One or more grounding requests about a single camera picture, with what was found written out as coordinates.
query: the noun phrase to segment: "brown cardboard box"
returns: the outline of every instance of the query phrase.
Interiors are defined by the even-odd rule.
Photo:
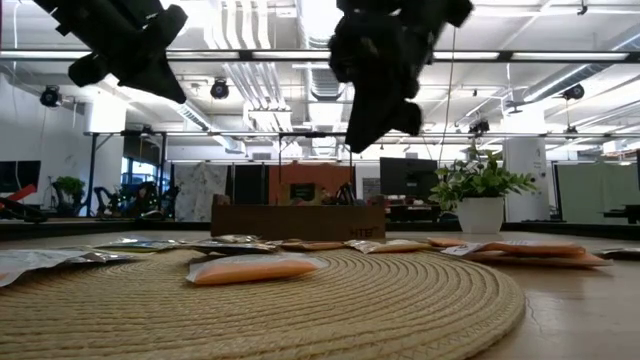
[[[381,206],[214,205],[211,235],[250,234],[264,240],[383,239]]]

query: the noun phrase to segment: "orange wall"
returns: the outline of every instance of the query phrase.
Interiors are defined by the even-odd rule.
[[[280,184],[309,184],[324,187],[330,194],[335,194],[340,186],[351,182],[351,172],[348,166],[331,164],[282,165],[282,179],[278,181],[278,166],[269,166],[269,204],[278,203]]]

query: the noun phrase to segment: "round placemat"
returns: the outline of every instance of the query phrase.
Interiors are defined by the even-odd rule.
[[[189,284],[196,252],[25,274],[0,288],[1,359],[465,359],[521,318],[508,276],[437,253],[314,253],[289,280]]]

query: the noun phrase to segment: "wooden table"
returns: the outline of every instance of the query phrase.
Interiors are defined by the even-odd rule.
[[[202,239],[205,232],[139,232],[158,239]],[[0,242],[0,249],[102,244],[111,233]],[[640,242],[530,233],[468,236],[457,233],[390,233],[389,238],[458,237],[467,241],[573,241],[588,249],[640,247]],[[617,261],[600,270],[498,267],[522,286],[527,312],[522,324],[476,360],[640,359],[640,263]]]

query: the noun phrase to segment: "green plant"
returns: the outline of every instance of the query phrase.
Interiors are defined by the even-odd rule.
[[[465,198],[503,197],[536,189],[530,174],[512,174],[504,162],[498,166],[499,157],[492,151],[481,151],[474,145],[469,149],[469,159],[436,171],[440,183],[431,189],[434,194],[429,200],[439,202],[443,210],[454,210]]]
[[[84,196],[84,181],[72,176],[60,176],[56,180],[56,183],[60,187],[60,190],[72,199],[71,203],[79,203],[82,201],[82,197]]]

